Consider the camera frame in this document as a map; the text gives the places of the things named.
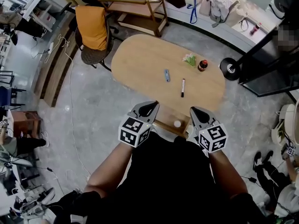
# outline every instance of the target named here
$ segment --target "orange cushion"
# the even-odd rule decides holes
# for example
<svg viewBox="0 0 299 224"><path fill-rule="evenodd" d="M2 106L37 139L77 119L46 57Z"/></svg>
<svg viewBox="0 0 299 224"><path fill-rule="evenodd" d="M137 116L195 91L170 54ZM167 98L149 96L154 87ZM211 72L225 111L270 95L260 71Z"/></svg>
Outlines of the orange cushion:
<svg viewBox="0 0 299 224"><path fill-rule="evenodd" d="M76 18L83 44L94 50L105 50L107 31L104 8L78 6L76 7Z"/></svg>

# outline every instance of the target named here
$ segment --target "marker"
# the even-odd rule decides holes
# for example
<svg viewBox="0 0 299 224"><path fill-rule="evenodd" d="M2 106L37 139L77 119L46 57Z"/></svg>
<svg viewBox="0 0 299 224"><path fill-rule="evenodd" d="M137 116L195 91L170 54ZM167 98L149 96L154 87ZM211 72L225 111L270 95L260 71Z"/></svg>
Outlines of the marker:
<svg viewBox="0 0 299 224"><path fill-rule="evenodd" d="M181 97L184 97L184 90L185 90L185 79L183 79L183 81L182 81L182 93L181 93Z"/></svg>

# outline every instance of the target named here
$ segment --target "oval table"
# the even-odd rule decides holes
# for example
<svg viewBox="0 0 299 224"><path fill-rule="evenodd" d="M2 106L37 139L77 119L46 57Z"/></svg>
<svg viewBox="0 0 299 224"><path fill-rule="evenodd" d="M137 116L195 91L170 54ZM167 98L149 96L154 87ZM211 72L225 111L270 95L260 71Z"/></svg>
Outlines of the oval table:
<svg viewBox="0 0 299 224"><path fill-rule="evenodd" d="M196 56L197 65L205 58L185 48L149 35L134 35L122 42L111 63L115 79L129 88L160 103L155 123L180 136L185 136L191 122L190 107L216 111L225 90L225 79L219 67L208 60L200 72L183 61L186 54ZM166 82L164 70L169 70ZM181 97L182 79L185 93ZM174 121L182 126L176 128Z"/></svg>

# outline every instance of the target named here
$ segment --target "lamp base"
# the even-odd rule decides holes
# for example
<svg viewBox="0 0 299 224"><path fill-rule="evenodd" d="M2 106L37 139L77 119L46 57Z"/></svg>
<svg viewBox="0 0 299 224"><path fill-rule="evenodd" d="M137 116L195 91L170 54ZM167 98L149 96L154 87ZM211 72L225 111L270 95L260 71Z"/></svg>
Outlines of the lamp base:
<svg viewBox="0 0 299 224"><path fill-rule="evenodd" d="M224 58L220 63L220 69L227 80L237 80L240 77L241 68L236 65L237 61L233 58Z"/></svg>

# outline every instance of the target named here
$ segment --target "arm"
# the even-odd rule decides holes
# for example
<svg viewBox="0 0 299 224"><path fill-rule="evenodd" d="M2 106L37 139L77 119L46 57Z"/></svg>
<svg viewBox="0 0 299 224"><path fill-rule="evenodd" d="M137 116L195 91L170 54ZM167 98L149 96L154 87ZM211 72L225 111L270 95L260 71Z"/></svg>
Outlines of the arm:
<svg viewBox="0 0 299 224"><path fill-rule="evenodd" d="M209 158L215 182L230 198L248 193L245 182L221 150L209 154Z"/></svg>
<svg viewBox="0 0 299 224"><path fill-rule="evenodd" d="M91 175L85 192L96 191L105 197L115 191L125 174L133 149L130 145L119 143Z"/></svg>
<svg viewBox="0 0 299 224"><path fill-rule="evenodd" d="M290 179L295 182L296 181L296 178L297 178L297 173L295 171L295 168L294 166L292 165L292 162L290 160L290 157L288 157L286 160L286 166L287 166L287 169L288 169L288 173L290 175Z"/></svg>

